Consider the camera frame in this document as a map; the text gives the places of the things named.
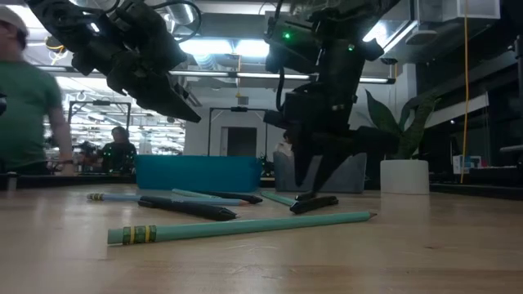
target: blue plastic bin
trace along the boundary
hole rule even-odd
[[[253,192],[258,189],[261,174],[262,165],[251,157],[136,157],[136,181],[140,189]]]

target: cap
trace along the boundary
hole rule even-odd
[[[13,10],[6,6],[0,6],[0,21],[14,25],[25,36],[29,35],[29,31],[27,30],[24,21]]]

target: light blue pencil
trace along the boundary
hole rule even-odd
[[[217,196],[201,194],[201,193],[196,193],[196,192],[191,192],[191,191],[185,191],[185,190],[180,190],[180,189],[173,189],[172,192],[175,193],[175,194],[181,195],[181,196],[186,196],[186,197],[218,198],[219,199],[219,197],[217,197]]]
[[[140,200],[141,195],[135,194],[89,194],[88,200],[92,201],[134,201]],[[224,199],[224,198],[192,198],[180,196],[159,196],[162,198],[176,199],[178,201],[185,201],[190,203],[208,204],[208,205],[223,205],[223,206],[243,206],[248,205],[247,201],[240,199]]]

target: person in background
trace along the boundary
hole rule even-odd
[[[63,164],[62,176],[74,174],[69,124],[60,88],[48,73],[24,60],[29,31],[12,10],[0,6],[0,96],[7,109],[0,116],[0,161],[3,171],[46,175],[43,119],[47,115]]]
[[[288,136],[288,131],[285,131],[284,133],[284,141],[283,142],[279,142],[277,145],[276,145],[276,148],[275,148],[275,151],[276,152],[281,152],[287,156],[293,156],[293,151],[292,151],[292,148],[293,148],[293,145],[291,144],[291,140]]]
[[[89,161],[101,158],[101,167],[105,173],[132,173],[136,147],[129,141],[129,133],[123,127],[115,127],[111,135],[114,142],[106,144],[97,155],[90,157]]]

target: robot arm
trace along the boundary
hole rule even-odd
[[[186,54],[154,11],[183,3],[201,16],[195,4],[177,0],[149,7],[142,0],[124,0],[119,6],[117,0],[108,11],[102,11],[78,7],[68,0],[26,2],[43,26],[74,53],[72,64],[80,73],[88,75],[96,69],[107,77],[111,89],[127,93],[139,106],[199,122],[198,114],[185,102],[185,90],[172,83],[168,72],[185,61]],[[91,24],[96,24],[100,32]]]
[[[319,74],[317,81],[287,93],[283,104],[280,78],[278,111],[264,117],[266,123],[289,130],[297,185],[303,183],[312,158],[323,156],[313,190],[298,200],[315,197],[352,154],[395,152],[398,139],[394,136],[368,127],[351,131],[348,122],[365,61],[383,54],[376,40],[363,42],[363,38],[399,1],[342,1],[340,7],[315,11],[308,21],[280,16],[278,11],[269,20],[266,69],[280,72],[280,77],[284,68]]]

